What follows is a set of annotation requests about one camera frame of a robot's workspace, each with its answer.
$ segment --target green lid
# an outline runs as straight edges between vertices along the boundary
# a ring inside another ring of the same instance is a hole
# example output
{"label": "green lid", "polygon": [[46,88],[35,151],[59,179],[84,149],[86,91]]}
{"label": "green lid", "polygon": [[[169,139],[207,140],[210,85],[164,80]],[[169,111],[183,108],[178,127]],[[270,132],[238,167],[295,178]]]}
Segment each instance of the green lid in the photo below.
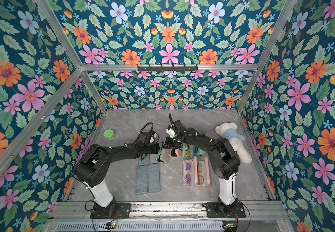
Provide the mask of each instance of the green lid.
{"label": "green lid", "polygon": [[106,131],[103,133],[103,136],[105,136],[106,138],[111,138],[113,135],[114,135],[114,133],[113,133],[113,130],[111,130],[111,129],[106,130]]}

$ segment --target white teddy bear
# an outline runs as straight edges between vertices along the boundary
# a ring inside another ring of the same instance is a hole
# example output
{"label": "white teddy bear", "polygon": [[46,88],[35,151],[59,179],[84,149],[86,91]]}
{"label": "white teddy bear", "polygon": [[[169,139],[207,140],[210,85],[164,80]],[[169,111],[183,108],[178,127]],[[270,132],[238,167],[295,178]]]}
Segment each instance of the white teddy bear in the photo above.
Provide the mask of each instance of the white teddy bear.
{"label": "white teddy bear", "polygon": [[249,164],[253,159],[242,143],[245,140],[245,137],[238,134],[236,129],[237,125],[235,123],[223,123],[222,125],[215,127],[215,132],[222,138],[229,140],[233,149],[237,152],[241,163]]}

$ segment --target green jar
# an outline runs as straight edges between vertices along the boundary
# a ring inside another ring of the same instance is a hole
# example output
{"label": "green jar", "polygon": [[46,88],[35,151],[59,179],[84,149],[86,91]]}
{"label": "green jar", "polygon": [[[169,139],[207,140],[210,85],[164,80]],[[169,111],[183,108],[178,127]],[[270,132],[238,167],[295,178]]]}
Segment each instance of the green jar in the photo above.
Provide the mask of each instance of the green jar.
{"label": "green jar", "polygon": [[103,136],[108,140],[114,140],[115,139],[115,133],[113,132],[113,130],[108,129],[103,133]]}

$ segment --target black cable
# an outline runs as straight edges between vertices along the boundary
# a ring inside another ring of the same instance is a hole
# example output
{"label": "black cable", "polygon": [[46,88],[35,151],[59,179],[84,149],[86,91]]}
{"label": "black cable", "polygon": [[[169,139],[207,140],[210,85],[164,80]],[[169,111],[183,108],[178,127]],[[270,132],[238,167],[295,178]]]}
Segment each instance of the black cable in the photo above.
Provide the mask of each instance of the black cable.
{"label": "black cable", "polygon": [[243,232],[245,232],[248,228],[249,228],[249,226],[250,226],[250,223],[251,223],[251,215],[250,215],[250,211],[249,211],[249,209],[247,208],[247,206],[244,204],[244,203],[242,203],[245,207],[246,207],[246,209],[247,209],[247,211],[249,212],[249,224],[247,225],[247,228],[243,231]]}

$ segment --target metal grille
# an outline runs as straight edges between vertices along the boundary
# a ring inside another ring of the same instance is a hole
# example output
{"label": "metal grille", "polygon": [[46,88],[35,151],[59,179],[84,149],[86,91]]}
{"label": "metal grille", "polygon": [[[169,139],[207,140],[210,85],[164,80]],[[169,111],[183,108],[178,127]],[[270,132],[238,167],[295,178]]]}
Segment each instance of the metal grille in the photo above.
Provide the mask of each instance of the metal grille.
{"label": "metal grille", "polygon": [[[106,222],[94,222],[97,231],[105,229]],[[56,232],[94,231],[92,222],[60,222]],[[223,231],[221,221],[120,221],[114,231]]]}

